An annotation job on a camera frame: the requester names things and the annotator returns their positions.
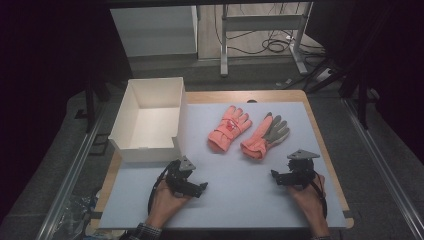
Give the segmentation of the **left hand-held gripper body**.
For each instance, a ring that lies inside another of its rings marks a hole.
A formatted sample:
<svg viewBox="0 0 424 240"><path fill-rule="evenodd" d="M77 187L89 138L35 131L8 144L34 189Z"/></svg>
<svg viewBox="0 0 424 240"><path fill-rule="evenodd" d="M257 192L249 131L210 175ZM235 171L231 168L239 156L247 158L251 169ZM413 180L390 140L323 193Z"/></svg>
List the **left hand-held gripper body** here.
<svg viewBox="0 0 424 240"><path fill-rule="evenodd" d="M186 156L182 156L181 158L172 161L167 166L168 173L165 181L175 197L193 197L193 192L201 191L199 185L188 181L188 177L195 169L196 167L194 164Z"/></svg>

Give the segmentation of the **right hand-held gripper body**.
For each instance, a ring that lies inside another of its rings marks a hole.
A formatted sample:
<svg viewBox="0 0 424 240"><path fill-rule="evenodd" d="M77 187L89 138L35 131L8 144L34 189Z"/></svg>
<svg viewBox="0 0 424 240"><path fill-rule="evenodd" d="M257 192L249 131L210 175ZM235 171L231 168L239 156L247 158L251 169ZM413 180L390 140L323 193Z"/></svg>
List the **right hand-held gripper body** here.
<svg viewBox="0 0 424 240"><path fill-rule="evenodd" d="M303 149L299 149L287 158L289 173L279 176L279 184L283 186L301 185L306 188L315 178L314 158L318 158L319 154L312 153Z"/></svg>

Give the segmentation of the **pink glove with grey palm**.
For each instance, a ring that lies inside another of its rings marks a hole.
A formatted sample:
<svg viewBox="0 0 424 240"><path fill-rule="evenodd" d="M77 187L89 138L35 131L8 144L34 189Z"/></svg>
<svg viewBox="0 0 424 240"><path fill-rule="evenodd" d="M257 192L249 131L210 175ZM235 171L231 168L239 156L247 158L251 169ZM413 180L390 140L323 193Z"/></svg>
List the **pink glove with grey palm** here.
<svg viewBox="0 0 424 240"><path fill-rule="evenodd" d="M290 134L286 120L280 115L268 112L252 136L240 144L242 152L248 157L263 160L267 151L282 143Z"/></svg>

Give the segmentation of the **pink glove with red print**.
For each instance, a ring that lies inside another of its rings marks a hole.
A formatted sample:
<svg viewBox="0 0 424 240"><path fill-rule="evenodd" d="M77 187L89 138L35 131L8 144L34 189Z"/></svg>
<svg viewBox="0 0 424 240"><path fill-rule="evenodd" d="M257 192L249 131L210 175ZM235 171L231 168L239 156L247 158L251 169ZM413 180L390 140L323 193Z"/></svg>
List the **pink glove with red print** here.
<svg viewBox="0 0 424 240"><path fill-rule="evenodd" d="M231 143L252 126L249 114L230 106L218 126L208 134L208 145L214 152L226 152Z"/></svg>

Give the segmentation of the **white box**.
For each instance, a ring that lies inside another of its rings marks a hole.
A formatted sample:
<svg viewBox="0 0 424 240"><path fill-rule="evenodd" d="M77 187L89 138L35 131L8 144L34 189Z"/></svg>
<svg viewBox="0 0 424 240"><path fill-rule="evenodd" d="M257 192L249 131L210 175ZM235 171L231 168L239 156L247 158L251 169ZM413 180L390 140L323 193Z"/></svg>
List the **white box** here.
<svg viewBox="0 0 424 240"><path fill-rule="evenodd" d="M185 152L182 77L130 79L109 140L127 162L165 162Z"/></svg>

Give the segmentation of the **person's left hand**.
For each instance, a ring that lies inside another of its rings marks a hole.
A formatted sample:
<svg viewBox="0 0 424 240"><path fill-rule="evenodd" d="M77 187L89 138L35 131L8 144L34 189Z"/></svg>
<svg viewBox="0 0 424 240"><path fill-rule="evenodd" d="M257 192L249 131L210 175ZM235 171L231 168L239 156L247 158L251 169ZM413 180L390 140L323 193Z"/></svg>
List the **person's left hand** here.
<svg viewBox="0 0 424 240"><path fill-rule="evenodd" d="M175 197L164 180L161 180L145 224L163 228L165 224L190 200L191 196Z"/></svg>

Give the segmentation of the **person's right hand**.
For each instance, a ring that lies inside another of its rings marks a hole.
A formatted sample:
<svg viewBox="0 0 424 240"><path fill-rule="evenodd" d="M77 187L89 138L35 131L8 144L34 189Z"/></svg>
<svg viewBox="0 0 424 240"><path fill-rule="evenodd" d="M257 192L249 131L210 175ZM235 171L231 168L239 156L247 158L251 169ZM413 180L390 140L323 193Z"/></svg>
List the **person's right hand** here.
<svg viewBox="0 0 424 240"><path fill-rule="evenodd" d="M303 190L288 186L287 191L306 217L312 237L330 235L328 224L323 214L323 203L313 185L309 185Z"/></svg>

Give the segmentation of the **pale blue table mat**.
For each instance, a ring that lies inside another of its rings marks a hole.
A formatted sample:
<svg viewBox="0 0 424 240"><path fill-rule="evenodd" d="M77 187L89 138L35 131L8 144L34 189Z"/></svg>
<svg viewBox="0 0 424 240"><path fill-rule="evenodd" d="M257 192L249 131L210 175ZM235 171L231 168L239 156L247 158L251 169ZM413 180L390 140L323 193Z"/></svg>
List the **pale blue table mat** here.
<svg viewBox="0 0 424 240"><path fill-rule="evenodd" d="M196 166L189 177L195 184L206 182L201 197L188 202L166 224L168 229L291 229L307 225L303 213L270 171L288 171L287 156L299 149L313 152L315 170L326 178L327 221L332 228L344 228L345 217L324 155L301 102L241 103L254 125L269 112L288 122L290 134L283 143L271 148L262 161L245 157L240 142L249 138L247 130L224 154L215 154L207 146L207 135L219 123L226 104L190 104L185 154Z"/></svg>

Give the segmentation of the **wooden table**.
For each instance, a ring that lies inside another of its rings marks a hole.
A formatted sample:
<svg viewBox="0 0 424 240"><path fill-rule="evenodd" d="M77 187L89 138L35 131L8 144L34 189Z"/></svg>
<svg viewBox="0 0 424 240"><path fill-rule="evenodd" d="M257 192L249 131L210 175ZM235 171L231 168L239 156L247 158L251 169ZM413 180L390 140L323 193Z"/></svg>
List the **wooden table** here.
<svg viewBox="0 0 424 240"><path fill-rule="evenodd" d="M253 90L253 91L198 91L188 92L186 94L187 101L192 104L210 104L210 103L245 103L257 100L259 102L302 102L308 120L314 132L314 139L317 141L320 153L322 154L325 166L329 171L330 179L333 181L333 186L336 191L337 198L344 211L346 229L354 226L354 219L349 217L350 209L345 199L343 190L340 186L338 176L334 170L331 158L327 151L327 147L323 140L322 134L316 122L313 110L307 99L306 94L302 90ZM113 184L116 180L118 169L121 165L122 157L117 149L111 157L111 162L107 170L105 180L101 189L100 197L95 207L95 212L101 214L104 212L107 201L113 189Z"/></svg>

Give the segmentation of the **white power strip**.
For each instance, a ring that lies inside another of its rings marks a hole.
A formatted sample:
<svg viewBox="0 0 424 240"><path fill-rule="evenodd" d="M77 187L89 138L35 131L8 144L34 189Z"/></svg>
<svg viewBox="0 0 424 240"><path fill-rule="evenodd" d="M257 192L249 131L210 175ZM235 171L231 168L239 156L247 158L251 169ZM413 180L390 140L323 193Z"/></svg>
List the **white power strip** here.
<svg viewBox="0 0 424 240"><path fill-rule="evenodd" d="M326 68L325 70L323 70L321 73L318 74L318 76L316 77L316 81L322 82L326 80L328 77L330 77L332 73L333 71L330 68Z"/></svg>

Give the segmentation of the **clear plastic bag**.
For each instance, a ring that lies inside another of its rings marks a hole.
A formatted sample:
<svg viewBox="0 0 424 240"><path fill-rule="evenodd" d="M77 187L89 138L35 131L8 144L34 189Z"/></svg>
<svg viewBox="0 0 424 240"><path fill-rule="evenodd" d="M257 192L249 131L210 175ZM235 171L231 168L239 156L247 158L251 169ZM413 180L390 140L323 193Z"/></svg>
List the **clear plastic bag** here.
<svg viewBox="0 0 424 240"><path fill-rule="evenodd" d="M98 196L71 195L55 229L53 240L95 240L90 226Z"/></svg>

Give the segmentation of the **black tripod stand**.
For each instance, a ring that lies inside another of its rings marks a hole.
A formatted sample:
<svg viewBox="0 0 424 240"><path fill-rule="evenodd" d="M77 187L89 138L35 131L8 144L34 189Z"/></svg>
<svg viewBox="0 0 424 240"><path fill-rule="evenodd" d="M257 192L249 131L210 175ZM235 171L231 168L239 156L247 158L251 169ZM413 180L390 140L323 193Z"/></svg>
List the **black tripod stand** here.
<svg viewBox="0 0 424 240"><path fill-rule="evenodd" d="M367 130L368 124L366 120L366 106L368 103L367 95L367 81L366 81L366 71L362 70L363 62L361 60L354 60L347 67L336 70L329 77L323 81L317 83L316 85L307 88L304 87L304 90L307 93L315 93L322 88L332 84L333 82L342 79L342 85L340 86L338 93L342 98L351 98L353 93L357 91L357 105L356 105L356 114L357 119L361 126Z"/></svg>

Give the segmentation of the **black stand leg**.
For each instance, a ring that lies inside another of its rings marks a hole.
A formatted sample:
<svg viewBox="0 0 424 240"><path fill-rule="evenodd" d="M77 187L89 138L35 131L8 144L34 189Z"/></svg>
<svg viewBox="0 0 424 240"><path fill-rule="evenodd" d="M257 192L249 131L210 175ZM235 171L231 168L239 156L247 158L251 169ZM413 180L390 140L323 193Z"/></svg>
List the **black stand leg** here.
<svg viewBox="0 0 424 240"><path fill-rule="evenodd" d="M111 94L103 80L89 79L85 86L86 109L79 109L75 115L76 119L86 119L86 132L89 133L95 124L95 104L94 96L97 96L100 102L106 102L111 98Z"/></svg>

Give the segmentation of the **white cabinet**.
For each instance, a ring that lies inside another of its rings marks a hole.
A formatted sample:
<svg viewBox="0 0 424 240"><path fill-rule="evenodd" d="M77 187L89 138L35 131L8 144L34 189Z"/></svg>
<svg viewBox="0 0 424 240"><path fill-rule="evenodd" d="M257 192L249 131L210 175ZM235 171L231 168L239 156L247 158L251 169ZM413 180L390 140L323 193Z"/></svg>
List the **white cabinet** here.
<svg viewBox="0 0 424 240"><path fill-rule="evenodd" d="M110 10L128 57L195 54L195 6Z"/></svg>

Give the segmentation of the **aluminium rail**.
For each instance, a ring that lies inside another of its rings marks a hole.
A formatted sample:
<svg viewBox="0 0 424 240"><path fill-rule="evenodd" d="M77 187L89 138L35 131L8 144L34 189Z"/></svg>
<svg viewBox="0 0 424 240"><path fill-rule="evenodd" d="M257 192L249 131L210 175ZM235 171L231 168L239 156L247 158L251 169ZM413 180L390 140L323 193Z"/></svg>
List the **aluminium rail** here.
<svg viewBox="0 0 424 240"><path fill-rule="evenodd" d="M358 119L358 112L354 103L350 99L342 99L341 102L346 107L355 129L369 152L372 161L386 184L392 198L397 204L398 209L411 230L415 240L424 240L424 220L418 213L410 197L402 189L399 181L390 169L372 135Z"/></svg>
<svg viewBox="0 0 424 240"><path fill-rule="evenodd" d="M36 240L51 240L51 238L53 237L54 229L61 218L64 205L69 199L69 196L71 195L71 192L76 185L79 174L85 164L90 148L94 142L98 129L103 120L103 115L106 108L106 103L101 103L98 106L95 112L96 120L94 122L94 125L92 129L85 134L84 139L78 149L78 152L74 157L72 164L64 177L64 180L62 181L62 184L44 219L43 224L41 225L41 228L36 236Z"/></svg>

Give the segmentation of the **grey metal stand frame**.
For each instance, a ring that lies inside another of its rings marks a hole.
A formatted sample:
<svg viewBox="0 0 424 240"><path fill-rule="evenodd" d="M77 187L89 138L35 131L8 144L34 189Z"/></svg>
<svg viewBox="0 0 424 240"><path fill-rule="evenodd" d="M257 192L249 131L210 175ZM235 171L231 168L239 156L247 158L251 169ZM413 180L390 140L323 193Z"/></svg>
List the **grey metal stand frame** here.
<svg viewBox="0 0 424 240"><path fill-rule="evenodd" d="M220 74L228 75L228 54L226 34L235 31L268 31L296 30L297 35L293 44L289 45L290 52L301 75L308 73L300 54L300 44L309 18L312 3L308 2L302 14L291 15L247 15L228 16L227 5L222 6L222 43L220 55Z"/></svg>

